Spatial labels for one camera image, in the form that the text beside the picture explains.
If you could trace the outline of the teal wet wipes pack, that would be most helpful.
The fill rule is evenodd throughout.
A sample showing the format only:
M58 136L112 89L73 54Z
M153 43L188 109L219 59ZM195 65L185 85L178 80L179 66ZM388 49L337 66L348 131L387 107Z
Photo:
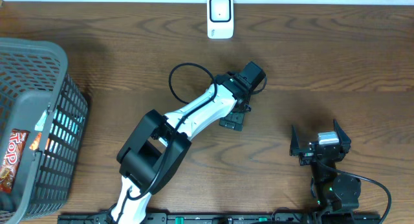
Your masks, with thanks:
M75 114L66 114L64 111L55 112L45 143L45 150L58 153L62 157L64 153L77 154L84 124L85 117L77 111Z

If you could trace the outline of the red snack bar wrapper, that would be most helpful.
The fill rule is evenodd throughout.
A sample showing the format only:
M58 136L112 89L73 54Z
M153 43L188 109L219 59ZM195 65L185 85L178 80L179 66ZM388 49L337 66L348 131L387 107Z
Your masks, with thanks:
M8 147L1 165L2 192L10 194L12 191L29 134L29 131L20 129L13 129L10 134Z

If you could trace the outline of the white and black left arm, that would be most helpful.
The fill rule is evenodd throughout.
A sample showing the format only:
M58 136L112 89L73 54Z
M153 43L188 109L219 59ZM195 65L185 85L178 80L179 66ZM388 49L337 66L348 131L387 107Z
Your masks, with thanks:
M109 212L113 223L143 222L149 200L175 175L192 139L216 120L249 112L251 96L267 82L265 71L254 62L240 72L210 78L201 96L163 115L149 111L130 134L116 156L122 188Z

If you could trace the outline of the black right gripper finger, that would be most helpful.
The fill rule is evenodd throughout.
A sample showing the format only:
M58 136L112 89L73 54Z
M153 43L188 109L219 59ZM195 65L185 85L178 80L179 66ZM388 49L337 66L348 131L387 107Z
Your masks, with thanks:
M294 126L292 126L292 136L291 136L289 154L290 156L298 156L300 154L300 144L299 144L296 128Z
M336 119L333 120L334 125L334 131L336 132L340 145L341 146L350 146L351 145L351 139L348 137L348 135L345 133L345 131L340 127L339 123L336 121Z

